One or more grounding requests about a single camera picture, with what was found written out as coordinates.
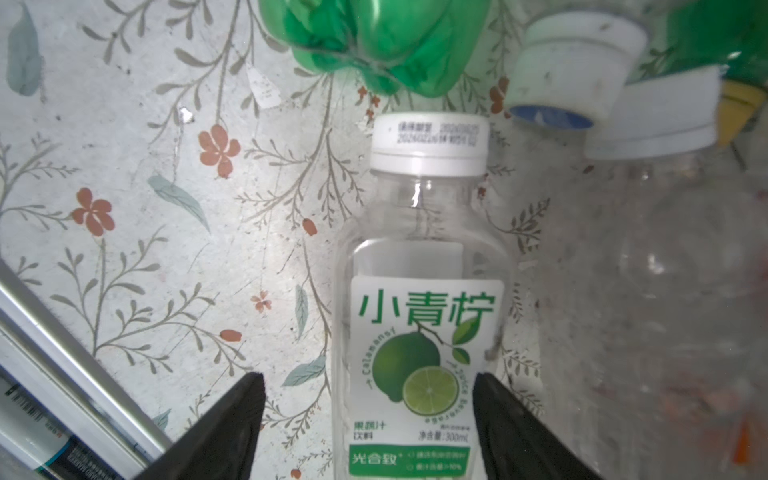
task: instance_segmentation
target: bottle neck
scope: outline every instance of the bottle neck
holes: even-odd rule
[[[376,201],[397,207],[427,210],[470,208],[478,178],[411,177],[372,172],[377,179]]]

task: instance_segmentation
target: green lime illustration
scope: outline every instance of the green lime illustration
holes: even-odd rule
[[[373,381],[390,400],[402,401],[402,385],[424,366],[440,365],[440,351],[421,332],[394,336],[384,342],[373,358]]]
[[[408,377],[402,398],[416,415],[439,415],[456,403],[458,380],[441,366],[426,366]]]

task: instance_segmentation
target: small paper scrap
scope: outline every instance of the small paper scrap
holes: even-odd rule
[[[261,73],[253,65],[246,66],[248,84],[259,108],[266,110],[280,104],[280,90],[272,81]]]

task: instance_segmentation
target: bottle shoulder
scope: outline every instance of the bottle shoulder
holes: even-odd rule
[[[364,269],[367,274],[422,272],[425,277],[440,277],[453,271],[459,278],[506,282],[512,267],[503,239],[471,209],[431,215],[421,209],[372,205],[347,220],[338,238],[336,264],[346,272],[354,263],[365,263],[370,266]],[[359,266],[352,270],[361,273]]]

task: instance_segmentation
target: white surface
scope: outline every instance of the white surface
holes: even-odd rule
[[[640,24],[617,15],[563,12],[541,18],[525,32],[505,106],[560,108],[604,121],[647,42]]]
[[[631,160],[699,150],[717,141],[718,67],[628,85],[608,121],[587,133],[584,155]]]
[[[373,125],[371,169],[424,177],[480,177],[490,125],[470,114],[398,113]]]
[[[280,89],[256,67],[251,64],[246,66],[246,75],[248,76],[248,85],[256,99],[259,108],[273,108],[280,104]]]

